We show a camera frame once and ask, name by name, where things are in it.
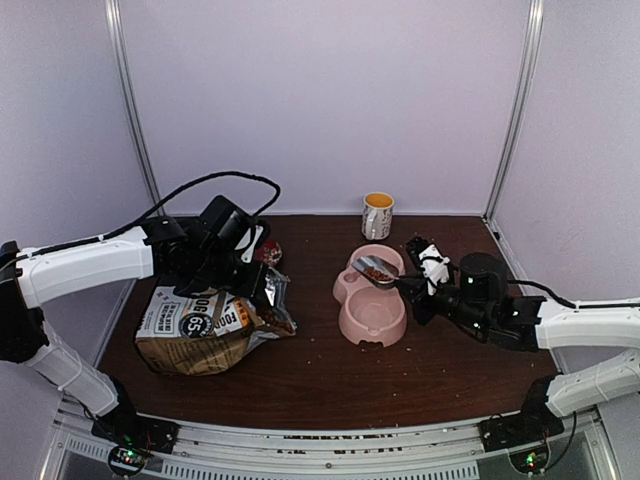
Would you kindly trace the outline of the brown pet food bag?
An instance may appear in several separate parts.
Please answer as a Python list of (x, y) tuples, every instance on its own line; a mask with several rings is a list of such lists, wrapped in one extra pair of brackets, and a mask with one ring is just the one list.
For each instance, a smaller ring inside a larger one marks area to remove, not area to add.
[(285, 306), (289, 278), (270, 268), (266, 281), (267, 307), (228, 292), (184, 298), (157, 286), (134, 337), (136, 350), (156, 373), (208, 376), (229, 370), (267, 341), (294, 336), (297, 325)]

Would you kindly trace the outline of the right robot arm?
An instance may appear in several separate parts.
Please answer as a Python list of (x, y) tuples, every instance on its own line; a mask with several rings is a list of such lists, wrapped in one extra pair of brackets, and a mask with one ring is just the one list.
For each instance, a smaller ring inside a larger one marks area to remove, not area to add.
[(620, 354), (583, 370), (556, 374), (535, 386), (531, 405), (513, 419), (519, 440), (535, 440), (551, 424), (578, 410), (639, 390), (639, 301), (570, 301), (550, 290), (512, 296), (506, 264), (485, 253), (464, 256), (458, 266), (434, 253), (413, 257), (417, 274), (394, 286), (421, 324), (442, 316), (480, 343), (511, 351), (565, 347), (617, 347)]

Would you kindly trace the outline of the pink double pet bowl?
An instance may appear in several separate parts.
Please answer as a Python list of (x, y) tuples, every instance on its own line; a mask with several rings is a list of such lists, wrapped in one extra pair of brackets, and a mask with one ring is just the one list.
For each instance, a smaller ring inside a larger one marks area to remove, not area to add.
[(333, 286), (333, 296), (341, 304), (339, 329), (353, 344), (381, 343), (389, 347), (404, 336), (406, 308), (396, 289), (378, 289), (352, 267), (365, 255), (379, 256), (405, 273), (402, 256), (391, 247), (370, 244), (354, 250)]

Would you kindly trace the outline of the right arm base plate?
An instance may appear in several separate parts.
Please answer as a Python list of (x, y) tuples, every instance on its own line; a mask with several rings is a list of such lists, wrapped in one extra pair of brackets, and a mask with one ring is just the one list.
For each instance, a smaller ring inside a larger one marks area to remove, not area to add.
[(494, 416), (478, 424), (486, 452), (511, 449), (564, 432), (564, 423), (550, 413), (518, 412)]

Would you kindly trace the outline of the metal food scoop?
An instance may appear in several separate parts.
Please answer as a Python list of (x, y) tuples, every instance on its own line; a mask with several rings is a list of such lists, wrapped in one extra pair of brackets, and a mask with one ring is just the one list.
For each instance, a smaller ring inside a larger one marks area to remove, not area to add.
[(395, 265), (376, 255), (360, 256), (351, 262), (351, 267), (382, 290), (394, 288), (396, 281), (403, 277)]

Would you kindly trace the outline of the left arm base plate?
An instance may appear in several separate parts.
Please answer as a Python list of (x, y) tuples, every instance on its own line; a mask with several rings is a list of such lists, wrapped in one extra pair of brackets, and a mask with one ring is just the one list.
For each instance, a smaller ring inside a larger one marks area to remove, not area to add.
[(129, 430), (110, 426), (104, 420), (97, 419), (93, 422), (91, 433), (140, 452), (171, 454), (179, 430), (180, 426), (175, 422), (139, 416)]

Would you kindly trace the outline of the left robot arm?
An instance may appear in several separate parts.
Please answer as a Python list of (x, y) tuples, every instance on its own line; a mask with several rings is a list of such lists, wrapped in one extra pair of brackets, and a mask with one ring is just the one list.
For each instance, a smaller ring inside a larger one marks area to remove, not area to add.
[(144, 424), (125, 388), (46, 327), (44, 304), (110, 283), (166, 276), (180, 297), (215, 289), (263, 306), (268, 268), (254, 253), (269, 234), (257, 215), (218, 195), (187, 223), (142, 218), (121, 233), (40, 249), (7, 242), (1, 247), (1, 358), (36, 370), (121, 443), (133, 444)]

